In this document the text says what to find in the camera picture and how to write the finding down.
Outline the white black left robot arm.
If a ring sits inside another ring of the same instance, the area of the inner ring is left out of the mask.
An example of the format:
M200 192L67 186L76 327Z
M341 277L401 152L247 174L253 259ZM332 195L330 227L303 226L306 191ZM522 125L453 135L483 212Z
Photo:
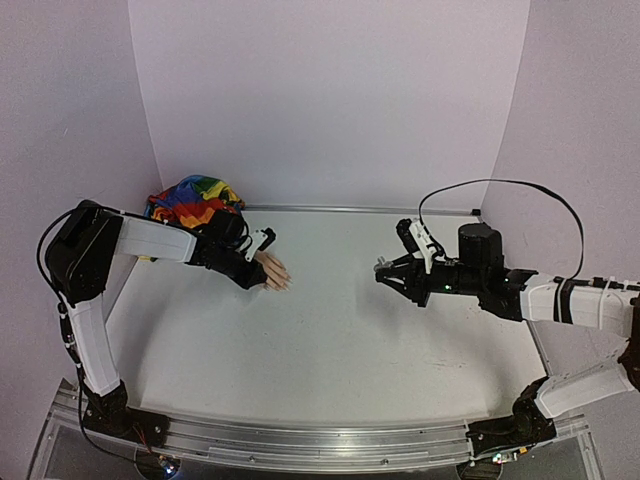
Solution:
M80 202L52 224L56 234L38 247L39 268L59 298L63 339L89 391L99 397L121 386L106 332L103 293L117 255L203 267L248 290L266 281L256 260L276 239L270 228L250 230L244 218L218 210L205 225Z

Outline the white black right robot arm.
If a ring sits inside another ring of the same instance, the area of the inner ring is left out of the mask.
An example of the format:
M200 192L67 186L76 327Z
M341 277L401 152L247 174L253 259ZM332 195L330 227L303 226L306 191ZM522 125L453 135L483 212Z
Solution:
M625 339L625 348L577 373L534 387L527 403L546 419L639 387L639 287L628 281L563 278L504 264L501 234L485 223L458 230L458 257L447 259L426 228L403 219L396 232L406 254L374 267L375 279L419 307L433 294L470 296L500 319L556 322Z

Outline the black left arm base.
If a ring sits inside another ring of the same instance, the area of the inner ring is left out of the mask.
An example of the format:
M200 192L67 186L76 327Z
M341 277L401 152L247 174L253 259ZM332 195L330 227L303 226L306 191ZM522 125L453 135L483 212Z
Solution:
M169 428L166 415L132 408L128 405L125 383L109 393L98 395L82 383L88 404L82 416L83 426L99 434L119 438L149 447L163 447Z

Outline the glitter nail polish bottle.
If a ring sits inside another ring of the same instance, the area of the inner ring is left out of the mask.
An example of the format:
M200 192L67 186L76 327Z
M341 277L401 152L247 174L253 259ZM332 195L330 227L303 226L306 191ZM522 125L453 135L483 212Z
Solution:
M383 256L380 256L377 259L377 263L374 265L374 270L379 271L383 269L388 269L394 266L394 262L392 260L386 260Z

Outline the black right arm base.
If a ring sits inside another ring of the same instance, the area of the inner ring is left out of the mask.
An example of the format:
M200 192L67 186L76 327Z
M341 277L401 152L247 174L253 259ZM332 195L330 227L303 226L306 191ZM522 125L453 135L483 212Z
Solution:
M466 438L471 441L475 458L507 450L533 447L556 437L553 419L546 418L535 398L548 377L528 385L516 399L509 416L472 422Z

